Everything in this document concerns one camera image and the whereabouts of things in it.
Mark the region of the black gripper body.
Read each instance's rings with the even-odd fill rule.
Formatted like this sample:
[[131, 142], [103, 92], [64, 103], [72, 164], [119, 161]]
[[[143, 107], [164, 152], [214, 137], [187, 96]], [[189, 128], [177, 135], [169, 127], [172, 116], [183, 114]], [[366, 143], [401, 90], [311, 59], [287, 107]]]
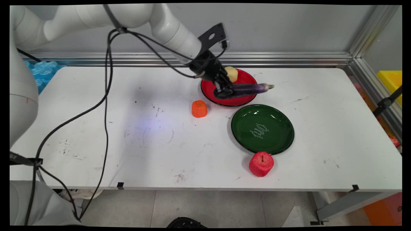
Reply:
[[196, 74], [194, 78], [201, 78], [205, 81], [222, 80], [222, 73], [227, 74], [220, 60], [211, 51], [199, 54], [187, 66]]

